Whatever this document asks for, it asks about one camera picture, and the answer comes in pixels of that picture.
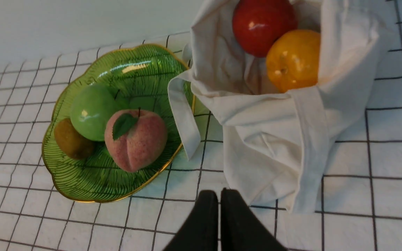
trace plate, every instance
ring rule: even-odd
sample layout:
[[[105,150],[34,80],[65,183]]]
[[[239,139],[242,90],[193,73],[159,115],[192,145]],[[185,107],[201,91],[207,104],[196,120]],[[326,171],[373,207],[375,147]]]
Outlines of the plate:
[[[55,104],[42,146],[44,164],[57,190],[79,202],[112,202],[139,191],[165,170],[182,148],[167,86],[172,78],[187,69],[187,65],[166,48],[145,44],[103,55],[70,83]],[[54,138],[55,125],[69,117],[75,96],[94,83],[117,88],[131,108],[148,107],[164,119],[169,136],[163,153],[155,162],[135,173],[127,173],[114,163],[103,142],[97,143],[94,154],[84,160],[71,159],[59,149]],[[186,82],[184,88],[194,109],[190,83]]]

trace white canvas bag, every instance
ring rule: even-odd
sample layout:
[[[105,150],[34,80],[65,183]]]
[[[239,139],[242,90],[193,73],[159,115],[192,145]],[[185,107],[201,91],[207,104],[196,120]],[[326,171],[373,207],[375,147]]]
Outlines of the white canvas bag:
[[[299,27],[321,32],[319,81],[280,94],[265,59],[246,54],[233,36],[237,3],[204,1],[183,53],[192,54],[193,66],[169,83],[185,152],[190,159],[201,140],[183,92],[189,81],[223,126],[229,186],[249,204],[288,196],[291,212],[314,212],[331,146],[364,114],[393,14],[385,0],[294,1]]]

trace white wall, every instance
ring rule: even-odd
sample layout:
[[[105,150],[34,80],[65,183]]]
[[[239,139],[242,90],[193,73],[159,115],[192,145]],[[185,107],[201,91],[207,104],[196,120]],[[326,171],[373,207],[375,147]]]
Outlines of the white wall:
[[[0,64],[187,31],[202,0],[0,0]]]

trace red apple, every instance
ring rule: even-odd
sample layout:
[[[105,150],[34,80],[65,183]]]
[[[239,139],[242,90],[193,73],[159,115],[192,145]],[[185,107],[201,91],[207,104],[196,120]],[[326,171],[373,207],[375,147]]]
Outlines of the red apple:
[[[244,51],[263,58],[279,37],[297,29],[297,18],[288,0],[241,0],[232,28]]]

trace yellow orange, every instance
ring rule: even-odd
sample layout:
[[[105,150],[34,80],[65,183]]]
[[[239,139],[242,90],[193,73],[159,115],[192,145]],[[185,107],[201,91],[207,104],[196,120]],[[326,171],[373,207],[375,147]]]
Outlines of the yellow orange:
[[[266,57],[270,81],[282,93],[317,84],[319,53],[320,33],[312,30],[285,33]]]

